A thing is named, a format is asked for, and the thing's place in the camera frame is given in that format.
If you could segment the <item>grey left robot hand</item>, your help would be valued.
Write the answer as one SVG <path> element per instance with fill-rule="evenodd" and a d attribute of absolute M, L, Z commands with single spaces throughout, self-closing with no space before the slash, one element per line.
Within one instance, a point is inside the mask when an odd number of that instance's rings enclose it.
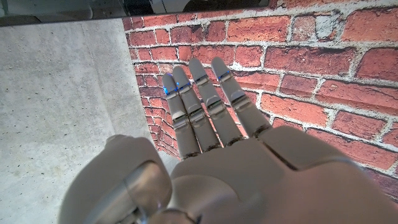
<path fill-rule="evenodd" d="M 146 138 L 114 135 L 75 177 L 60 223 L 396 223 L 397 208 L 349 157 L 271 126 L 220 58 L 162 77 L 181 161 L 168 172 Z"/>

